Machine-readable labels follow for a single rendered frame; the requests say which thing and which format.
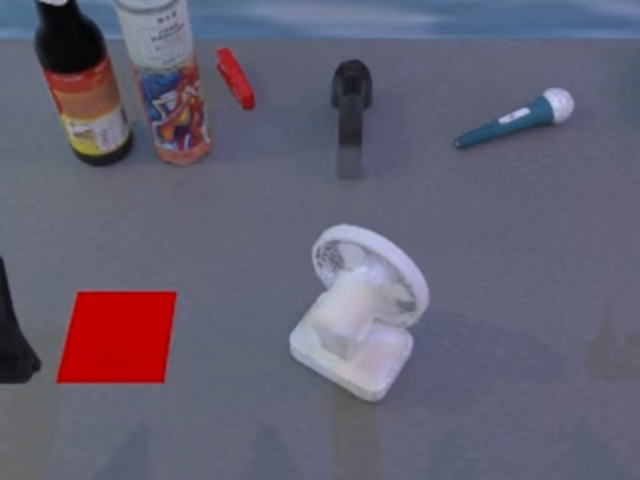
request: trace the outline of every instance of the spray can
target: spray can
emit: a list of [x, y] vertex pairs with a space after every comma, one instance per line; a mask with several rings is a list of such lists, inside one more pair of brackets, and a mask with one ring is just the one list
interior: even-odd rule
[[211, 150], [187, 0], [115, 0], [158, 156], [187, 166]]

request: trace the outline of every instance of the dark glass bottle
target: dark glass bottle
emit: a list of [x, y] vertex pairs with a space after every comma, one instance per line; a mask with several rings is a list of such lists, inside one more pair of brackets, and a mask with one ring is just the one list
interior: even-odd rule
[[124, 159], [133, 135], [102, 32], [76, 0], [36, 6], [36, 54], [73, 151], [93, 166]]

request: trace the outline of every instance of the bottle neck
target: bottle neck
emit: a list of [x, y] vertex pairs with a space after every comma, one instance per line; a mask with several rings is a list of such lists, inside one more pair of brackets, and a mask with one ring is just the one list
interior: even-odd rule
[[41, 25], [73, 25], [82, 19], [76, 0], [36, 0]]

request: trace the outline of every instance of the red object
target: red object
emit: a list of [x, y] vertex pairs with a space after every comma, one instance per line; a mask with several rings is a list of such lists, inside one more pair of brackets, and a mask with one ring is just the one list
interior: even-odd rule
[[57, 383], [164, 383], [177, 294], [79, 293]]
[[245, 110], [253, 110], [256, 106], [256, 98], [249, 80], [247, 80], [242, 67], [228, 48], [218, 50], [218, 71], [229, 86], [231, 93], [238, 99]]

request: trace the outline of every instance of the blue microphone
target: blue microphone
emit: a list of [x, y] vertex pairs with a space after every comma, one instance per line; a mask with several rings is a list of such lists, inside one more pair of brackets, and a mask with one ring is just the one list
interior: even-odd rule
[[575, 101], [569, 92], [550, 88], [529, 105], [456, 138], [453, 145], [468, 148], [528, 128], [558, 125], [567, 121], [574, 109]]

